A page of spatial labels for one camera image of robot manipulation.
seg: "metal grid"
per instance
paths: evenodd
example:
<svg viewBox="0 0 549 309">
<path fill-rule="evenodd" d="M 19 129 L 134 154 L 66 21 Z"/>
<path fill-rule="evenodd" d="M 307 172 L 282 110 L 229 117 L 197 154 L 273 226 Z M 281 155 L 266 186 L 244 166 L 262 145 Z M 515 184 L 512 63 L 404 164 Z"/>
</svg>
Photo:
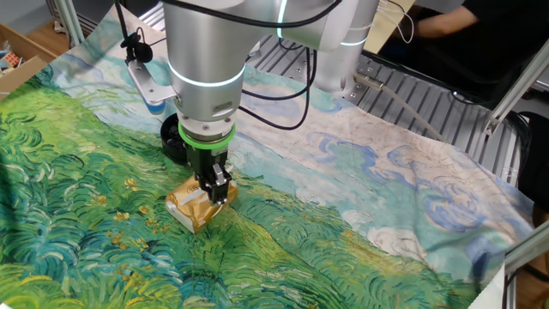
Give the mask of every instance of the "metal grid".
<svg viewBox="0 0 549 309">
<path fill-rule="evenodd" d="M 259 70 L 302 83 L 305 83 L 305 64 L 304 48 L 297 51 L 284 50 L 279 47 L 278 38 L 275 37 L 265 38 L 260 51 L 248 62 L 248 65 Z M 515 130 L 509 124 L 504 122 L 489 138 L 483 133 L 483 124 L 489 115 L 484 107 L 462 104 L 445 88 L 393 70 L 366 57 L 359 60 L 359 72 L 382 81 L 449 142 L 495 175 L 516 185 L 521 145 L 517 141 Z M 343 98 L 391 124 L 421 136 L 428 136 L 427 130 L 388 94 L 356 84 L 354 90 Z"/>
</svg>

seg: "black cable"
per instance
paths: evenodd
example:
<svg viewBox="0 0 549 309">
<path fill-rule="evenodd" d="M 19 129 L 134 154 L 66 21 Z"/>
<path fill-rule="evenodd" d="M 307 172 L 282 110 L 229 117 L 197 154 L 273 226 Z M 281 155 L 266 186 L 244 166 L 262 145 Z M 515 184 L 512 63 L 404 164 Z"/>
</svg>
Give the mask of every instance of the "black cable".
<svg viewBox="0 0 549 309">
<path fill-rule="evenodd" d="M 226 21 L 235 21 L 238 23 L 242 23 L 249 26 L 255 26 L 255 27 L 266 27 L 266 28 L 292 28 L 292 27 L 302 27 L 309 25 L 315 21 L 321 20 L 324 16 L 328 15 L 332 10 L 337 7 L 342 0 L 334 0 L 332 4 L 330 4 L 324 11 L 320 12 L 318 15 L 312 16 L 311 18 L 308 18 L 306 20 L 302 21 L 291 21 L 291 22 L 270 22 L 270 21 L 257 21 L 252 20 L 250 18 L 245 18 L 241 16 L 231 15 L 227 13 L 223 13 L 220 11 L 216 11 L 213 9 L 207 9 L 200 5 L 190 4 L 186 2 L 181 2 L 179 0 L 162 0 L 164 3 L 168 3 L 171 5 L 175 5 L 179 8 L 183 9 L 190 9 L 195 12 L 203 13 L 206 15 L 218 17 L 221 19 L 224 19 Z"/>
<path fill-rule="evenodd" d="M 139 30 L 141 30 L 141 36 L 143 38 L 143 43 L 147 44 L 147 42 L 145 41 L 145 33 L 143 32 L 143 28 L 142 27 L 138 27 L 136 32 L 139 33 Z"/>
<path fill-rule="evenodd" d="M 396 5 L 397 7 L 401 8 L 402 13 L 406 13 L 406 10 L 404 10 L 404 8 L 399 3 L 396 3 L 396 2 L 391 1 L 391 0 L 387 0 L 387 2 L 392 3 L 392 4 Z"/>
<path fill-rule="evenodd" d="M 117 9 L 118 19 L 120 20 L 120 26 L 122 28 L 122 35 L 124 39 L 128 39 L 128 29 L 126 28 L 126 21 L 124 19 L 124 14 L 122 13 L 122 8 L 120 7 L 120 1 L 114 0 L 114 6 Z"/>
<path fill-rule="evenodd" d="M 159 43 L 160 43 L 161 41 L 163 41 L 163 40 L 166 40 L 166 38 L 164 38 L 164 39 L 159 39 L 159 40 L 157 40 L 156 42 L 154 42 L 153 44 L 149 44 L 149 46 L 157 45 L 157 44 L 159 44 Z"/>
<path fill-rule="evenodd" d="M 470 106 L 485 106 L 485 105 L 490 105 L 490 104 L 496 102 L 494 100 L 478 102 L 476 100 L 479 99 L 479 98 L 474 98 L 471 94 L 468 94 L 470 97 L 466 97 L 466 95 L 459 94 L 457 91 L 450 91 L 449 94 L 454 98 L 454 100 L 456 100 L 456 101 L 458 101 L 462 104 L 470 105 Z"/>
<path fill-rule="evenodd" d="M 122 13 L 122 8 L 120 7 L 120 1 L 119 0 L 113 0 L 113 1 L 114 1 L 114 7 L 117 9 L 118 19 L 120 20 L 120 27 L 122 28 L 122 35 L 124 37 L 124 41 L 122 42 L 121 46 L 126 47 L 126 62 L 129 62 L 136 58 L 134 56 L 134 49 L 132 46 L 130 46 L 130 37 L 128 36 L 128 29 L 126 28 L 126 21 L 124 19 L 124 14 Z"/>
<path fill-rule="evenodd" d="M 527 273 L 532 275 L 534 278 L 538 279 L 541 282 L 549 282 L 549 276 L 544 274 L 543 272 L 536 269 L 534 266 L 530 264 L 526 264 L 522 267 Z"/>
<path fill-rule="evenodd" d="M 280 45 L 283 49 L 291 52 L 291 51 L 297 51 L 299 48 L 303 47 L 302 45 L 297 45 L 297 46 L 294 46 L 294 47 L 285 47 L 283 44 L 282 44 L 282 38 L 278 38 L 278 45 Z"/>
<path fill-rule="evenodd" d="M 267 119 L 255 114 L 254 112 L 246 109 L 245 107 L 242 107 L 242 106 L 239 106 L 238 109 L 241 110 L 242 112 L 245 112 L 247 113 L 248 115 L 252 116 L 253 118 L 265 123 L 265 124 L 268 124 L 276 129 L 279 129 L 279 130 L 296 130 L 298 127 L 300 127 L 303 122 L 305 121 L 305 119 L 307 118 L 307 113 L 309 113 L 309 104 L 310 104 L 310 99 L 311 99 L 311 67 L 310 67 L 310 63 L 311 63 L 311 51 L 309 50 L 309 48 L 305 48 L 305 52 L 307 53 L 307 89 L 306 89 L 306 95 L 305 95 L 305 110 L 303 112 L 303 117 L 301 118 L 301 120 L 299 120 L 299 122 L 296 124 L 296 125 L 293 125 L 291 127 L 286 127 L 286 126 L 282 126 L 282 125 L 278 125 L 278 124 L 275 124 L 275 123 L 272 123 L 270 121 L 268 121 Z M 317 51 L 314 51 L 313 52 L 313 68 L 316 68 L 317 67 Z"/>
<path fill-rule="evenodd" d="M 258 99 L 261 99 L 261 100 L 291 100 L 293 98 L 297 98 L 299 97 L 301 94 L 304 94 L 305 91 L 307 91 L 307 89 L 312 86 L 312 83 L 315 81 L 315 77 L 317 77 L 317 51 L 313 51 L 312 53 L 312 62 L 313 62 L 313 65 L 312 65 L 312 74 L 311 74 L 311 81 L 305 85 L 305 87 L 303 89 L 301 89 L 299 92 L 295 93 L 295 94 L 290 94 L 290 95 L 286 95 L 286 96 L 282 96 L 282 97 L 269 97 L 269 96 L 266 96 L 266 95 L 261 95 L 261 94 L 254 94 L 248 90 L 244 90 L 242 89 L 242 93 L 243 94 L 248 94 L 249 96 L 252 96 L 254 98 L 258 98 Z"/>
</svg>

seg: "person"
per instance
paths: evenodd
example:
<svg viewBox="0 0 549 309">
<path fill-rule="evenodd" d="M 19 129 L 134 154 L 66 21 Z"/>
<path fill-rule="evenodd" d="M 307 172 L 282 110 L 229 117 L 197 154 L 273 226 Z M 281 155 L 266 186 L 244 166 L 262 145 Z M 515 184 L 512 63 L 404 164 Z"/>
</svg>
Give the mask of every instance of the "person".
<svg viewBox="0 0 549 309">
<path fill-rule="evenodd" d="M 393 39 L 380 55 L 449 85 L 472 90 L 498 81 L 534 55 L 547 40 L 548 0 L 466 0 L 447 13 L 422 9 L 413 42 Z M 411 27 L 402 26 L 411 33 Z"/>
</svg>

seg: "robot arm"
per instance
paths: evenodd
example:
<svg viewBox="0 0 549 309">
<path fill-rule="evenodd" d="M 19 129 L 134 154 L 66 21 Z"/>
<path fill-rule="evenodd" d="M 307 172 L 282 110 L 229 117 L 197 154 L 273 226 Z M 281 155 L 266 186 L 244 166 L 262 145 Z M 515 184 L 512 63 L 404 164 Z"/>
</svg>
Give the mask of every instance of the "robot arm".
<svg viewBox="0 0 549 309">
<path fill-rule="evenodd" d="M 154 83 L 138 60 L 128 63 L 130 76 L 151 112 L 175 99 L 179 133 L 201 188 L 212 204 L 226 201 L 231 175 L 225 170 L 228 143 L 235 132 L 236 111 L 244 81 L 244 59 L 264 35 L 274 34 L 331 51 L 343 41 L 358 0 L 344 0 L 328 15 L 296 28 L 253 27 L 164 2 L 168 61 L 172 86 Z M 259 21 L 301 21 L 325 10 L 332 0 L 185 0 L 231 15 Z"/>
</svg>

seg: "black shirt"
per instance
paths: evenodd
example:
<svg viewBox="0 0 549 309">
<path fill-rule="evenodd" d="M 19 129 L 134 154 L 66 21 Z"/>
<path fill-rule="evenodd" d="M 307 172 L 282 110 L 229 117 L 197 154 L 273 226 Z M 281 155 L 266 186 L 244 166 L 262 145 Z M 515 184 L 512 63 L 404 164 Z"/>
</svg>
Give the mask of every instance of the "black shirt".
<svg viewBox="0 0 549 309">
<path fill-rule="evenodd" d="M 479 22 L 436 45 L 482 77 L 504 75 L 545 42 L 549 0 L 466 0 L 463 6 Z"/>
</svg>

